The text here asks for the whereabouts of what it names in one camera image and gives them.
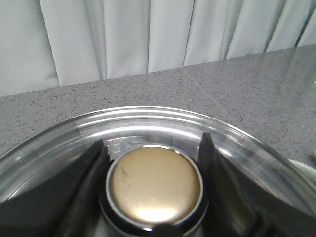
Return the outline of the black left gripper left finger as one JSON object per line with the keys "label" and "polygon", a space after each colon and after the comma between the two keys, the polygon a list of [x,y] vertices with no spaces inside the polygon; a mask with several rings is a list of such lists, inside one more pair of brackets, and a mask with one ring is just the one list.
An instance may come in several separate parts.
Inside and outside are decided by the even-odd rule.
{"label": "black left gripper left finger", "polygon": [[97,217],[97,193],[110,158],[95,142],[71,165],[0,205],[2,237],[85,237]]}

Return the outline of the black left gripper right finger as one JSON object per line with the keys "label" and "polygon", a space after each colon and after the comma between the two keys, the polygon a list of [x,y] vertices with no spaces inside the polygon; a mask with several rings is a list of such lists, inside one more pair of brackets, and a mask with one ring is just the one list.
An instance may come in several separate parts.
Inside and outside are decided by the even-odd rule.
{"label": "black left gripper right finger", "polygon": [[210,237],[314,237],[316,218],[261,188],[228,161],[209,133],[201,137],[198,166],[209,205],[202,222]]}

